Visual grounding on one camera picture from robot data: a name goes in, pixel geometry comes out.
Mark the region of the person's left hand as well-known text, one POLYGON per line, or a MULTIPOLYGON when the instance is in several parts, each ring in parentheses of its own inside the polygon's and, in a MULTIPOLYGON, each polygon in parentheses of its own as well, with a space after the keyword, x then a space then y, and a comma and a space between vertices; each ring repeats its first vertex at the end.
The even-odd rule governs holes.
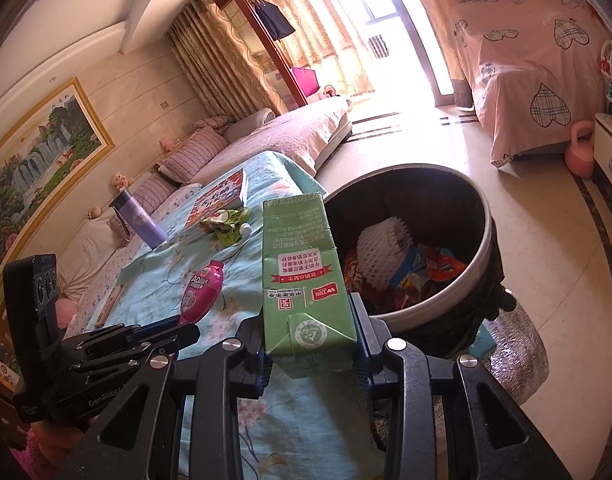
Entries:
POLYGON ((84 432, 77 427, 64 426, 49 420, 33 422, 31 430, 38 442, 39 451, 53 466, 63 463, 84 436, 84 432))

